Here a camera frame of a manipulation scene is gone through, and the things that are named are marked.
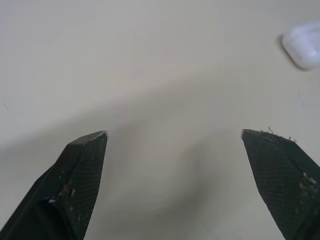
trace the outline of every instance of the white table surface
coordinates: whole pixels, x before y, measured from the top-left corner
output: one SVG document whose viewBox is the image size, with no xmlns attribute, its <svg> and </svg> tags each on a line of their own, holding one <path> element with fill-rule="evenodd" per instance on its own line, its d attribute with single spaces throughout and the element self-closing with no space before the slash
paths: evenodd
<svg viewBox="0 0 320 240">
<path fill-rule="evenodd" d="M 317 0 L 2 0 L 0 226 L 72 140 L 107 130 L 87 240 L 281 240 L 241 130 L 320 163 L 320 72 L 279 46 Z"/>
</svg>

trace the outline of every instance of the carbon fiber texture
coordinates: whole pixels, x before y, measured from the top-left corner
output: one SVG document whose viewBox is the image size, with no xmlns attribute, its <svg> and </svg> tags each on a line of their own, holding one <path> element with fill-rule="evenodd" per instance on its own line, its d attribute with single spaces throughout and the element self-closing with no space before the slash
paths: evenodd
<svg viewBox="0 0 320 240">
<path fill-rule="evenodd" d="M 257 189 L 284 238 L 308 239 L 320 213 L 320 168 L 283 137 L 246 129 L 242 140 Z"/>
</svg>

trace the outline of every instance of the beige surface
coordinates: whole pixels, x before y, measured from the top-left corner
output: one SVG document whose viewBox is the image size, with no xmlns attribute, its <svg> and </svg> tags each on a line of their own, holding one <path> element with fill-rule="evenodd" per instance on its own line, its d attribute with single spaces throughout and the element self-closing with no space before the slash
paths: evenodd
<svg viewBox="0 0 320 240">
<path fill-rule="evenodd" d="M 315 0 L 0 2 L 0 225 L 64 146 L 110 136 L 86 239 L 281 240 L 243 128 L 320 150 L 319 71 L 278 37 Z"/>
</svg>

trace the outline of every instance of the white object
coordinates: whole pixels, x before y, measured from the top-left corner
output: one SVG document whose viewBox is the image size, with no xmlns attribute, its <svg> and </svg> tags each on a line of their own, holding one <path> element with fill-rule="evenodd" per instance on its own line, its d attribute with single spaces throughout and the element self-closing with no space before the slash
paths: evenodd
<svg viewBox="0 0 320 240">
<path fill-rule="evenodd" d="M 320 67 L 320 22 L 292 28 L 283 36 L 282 45 L 300 68 Z"/>
</svg>

